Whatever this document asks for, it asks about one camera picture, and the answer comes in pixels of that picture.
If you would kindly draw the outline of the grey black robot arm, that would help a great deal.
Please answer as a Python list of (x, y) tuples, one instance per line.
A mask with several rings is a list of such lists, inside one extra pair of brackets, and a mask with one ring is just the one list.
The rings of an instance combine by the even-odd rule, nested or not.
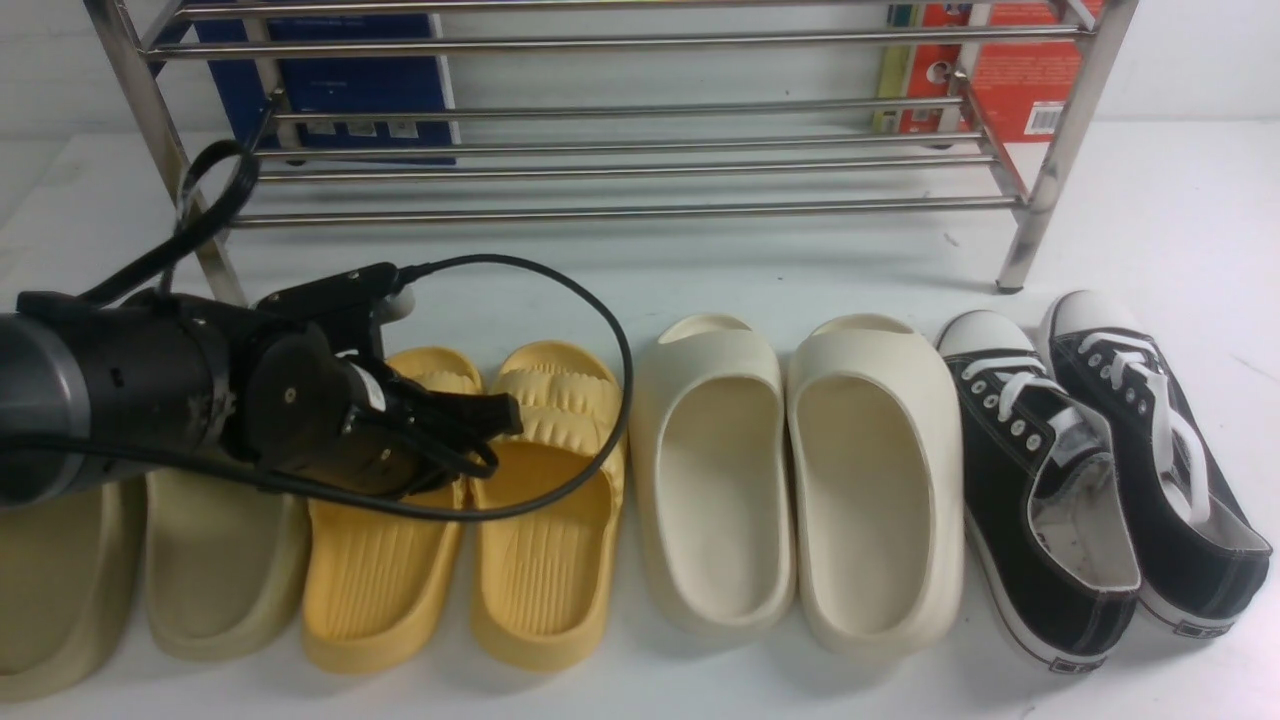
[(119, 307), (22, 293), (3, 315), (3, 506), (161, 468), (398, 500), (497, 471), (516, 400), (425, 389), (353, 322), (152, 290)]

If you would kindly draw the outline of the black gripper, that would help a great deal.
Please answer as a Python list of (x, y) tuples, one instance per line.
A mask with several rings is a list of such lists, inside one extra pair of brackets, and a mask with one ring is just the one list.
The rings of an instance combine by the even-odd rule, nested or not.
[[(489, 479), (499, 461), (486, 441), (524, 433), (513, 396), (424, 389), (385, 363), (338, 357), (314, 327), (266, 325), (236, 338), (229, 382), (227, 455), (362, 496)], [(410, 439), (408, 428), (417, 429)]]

